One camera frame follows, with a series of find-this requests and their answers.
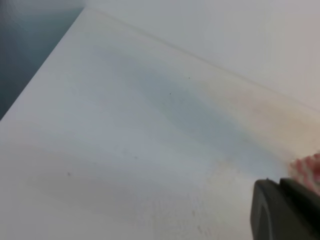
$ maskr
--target white wall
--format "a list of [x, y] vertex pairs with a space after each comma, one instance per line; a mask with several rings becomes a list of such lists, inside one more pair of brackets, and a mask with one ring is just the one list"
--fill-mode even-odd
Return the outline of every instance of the white wall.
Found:
[[320, 110], [318, 0], [88, 0], [88, 4]]

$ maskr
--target white surface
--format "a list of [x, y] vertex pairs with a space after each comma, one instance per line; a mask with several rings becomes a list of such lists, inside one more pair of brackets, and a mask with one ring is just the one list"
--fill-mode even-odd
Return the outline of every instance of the white surface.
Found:
[[86, 4], [320, 111], [318, 0], [6, 1], [17, 23]]
[[0, 238], [251, 238], [318, 113], [85, 10], [0, 122]]

